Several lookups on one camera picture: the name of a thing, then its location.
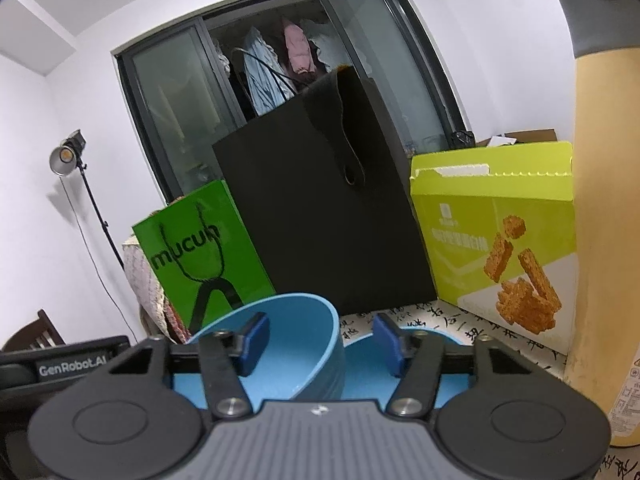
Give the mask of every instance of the food image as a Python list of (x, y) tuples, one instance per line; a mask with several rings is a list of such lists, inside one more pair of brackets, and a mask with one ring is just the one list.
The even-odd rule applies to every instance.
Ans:
[(524, 249), (524, 251), (518, 254), (518, 259), (520, 265), (531, 280), (533, 287), (536, 289), (536, 292), (550, 303), (553, 312), (560, 310), (562, 308), (560, 298), (558, 298), (556, 290), (552, 287), (549, 278), (536, 260), (531, 249)]
[(494, 245), (484, 264), (484, 273), (495, 283), (500, 281), (500, 276), (507, 268), (511, 253), (513, 253), (513, 244), (505, 240), (502, 234), (496, 233)]
[(507, 323), (515, 322), (536, 335), (556, 326), (553, 305), (533, 292), (529, 282), (518, 278), (516, 283), (501, 285), (504, 290), (498, 292), (495, 307)]
[[(516, 215), (505, 217), (502, 227), (505, 235), (512, 239), (520, 238), (527, 231), (524, 220)], [(496, 233), (484, 265), (484, 273), (494, 282), (500, 280), (511, 253), (513, 244), (501, 233)], [(518, 260), (531, 283), (524, 278), (502, 282), (495, 308), (507, 323), (517, 323), (537, 335), (556, 326), (554, 314), (562, 308), (562, 303), (531, 249), (520, 252)]]
[(516, 215), (509, 215), (504, 218), (502, 220), (502, 227), (504, 228), (504, 233), (509, 238), (514, 239), (520, 238), (527, 231), (524, 220)]
[(502, 318), (512, 325), (518, 320), (520, 311), (524, 310), (529, 304), (531, 297), (533, 296), (533, 287), (529, 282), (518, 278), (518, 281), (514, 284), (511, 292), (506, 292), (504, 302), (496, 303), (495, 307)]

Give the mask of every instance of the glass door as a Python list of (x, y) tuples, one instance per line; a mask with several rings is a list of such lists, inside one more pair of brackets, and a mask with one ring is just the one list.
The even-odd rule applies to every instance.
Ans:
[(351, 43), (361, 77), (375, 81), (408, 156), (448, 150), (434, 99), (385, 0), (325, 0)]
[(127, 56), (137, 85), (133, 93), (154, 155), (162, 167), (165, 193), (187, 194), (222, 178), (212, 145), (244, 124), (221, 85), (220, 69), (207, 57), (196, 24), (181, 25)]

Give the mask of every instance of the cardboard box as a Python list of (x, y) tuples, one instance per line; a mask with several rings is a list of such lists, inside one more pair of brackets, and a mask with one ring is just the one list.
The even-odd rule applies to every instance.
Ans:
[(567, 354), (577, 257), (572, 145), (428, 153), (411, 196), (438, 296)]
[[(511, 139), (516, 139), (516, 142), (549, 142), (558, 140), (558, 138), (556, 137), (556, 131), (553, 129), (510, 132), (508, 134), (504, 134), (504, 136)], [(489, 143), (489, 140), (491, 140), (491, 137), (489, 139), (484, 139), (476, 142), (476, 147), (481, 148), (483, 146), (486, 146)]]
[(188, 194), (133, 231), (191, 333), (275, 294), (223, 180)]

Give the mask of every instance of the pink clothing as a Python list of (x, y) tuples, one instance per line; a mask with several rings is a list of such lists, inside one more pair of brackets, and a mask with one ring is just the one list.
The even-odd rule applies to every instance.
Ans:
[(287, 18), (282, 19), (282, 25), (284, 26), (284, 39), (287, 43), (289, 62), (293, 72), (296, 74), (315, 72), (316, 66), (311, 57), (311, 48), (306, 40), (305, 33)]

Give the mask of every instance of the studio light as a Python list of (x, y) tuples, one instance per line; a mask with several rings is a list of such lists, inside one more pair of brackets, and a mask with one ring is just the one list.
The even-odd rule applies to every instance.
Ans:
[(60, 145), (51, 152), (51, 155), (49, 155), (49, 167), (51, 168), (51, 171), (53, 171), (53, 173), (60, 177), (71, 174), (71, 172), (75, 168), (78, 168), (78, 170), (80, 170), (80, 175), (82, 176), (82, 181), (84, 182), (84, 186), (86, 187), (86, 192), (89, 195), (89, 199), (91, 199), (91, 204), (94, 206), (95, 213), (98, 216), (98, 220), (100, 221), (100, 225), (102, 226), (104, 235), (107, 237), (111, 249), (118, 259), (118, 263), (124, 269), (124, 263), (122, 262), (120, 253), (116, 249), (116, 246), (113, 243), (113, 239), (109, 234), (109, 224), (107, 224), (107, 222), (102, 219), (100, 211), (98, 210), (98, 205), (97, 203), (95, 203), (94, 194), (91, 193), (91, 188), (89, 187), (86, 175), (84, 174), (86, 164), (82, 162), (81, 155), (84, 151), (85, 145), (86, 141), (80, 133), (80, 130), (74, 131), (69, 137), (60, 142)]
[(49, 167), (59, 176), (67, 176), (78, 164), (86, 141), (80, 130), (74, 131), (71, 136), (63, 140), (49, 155)]

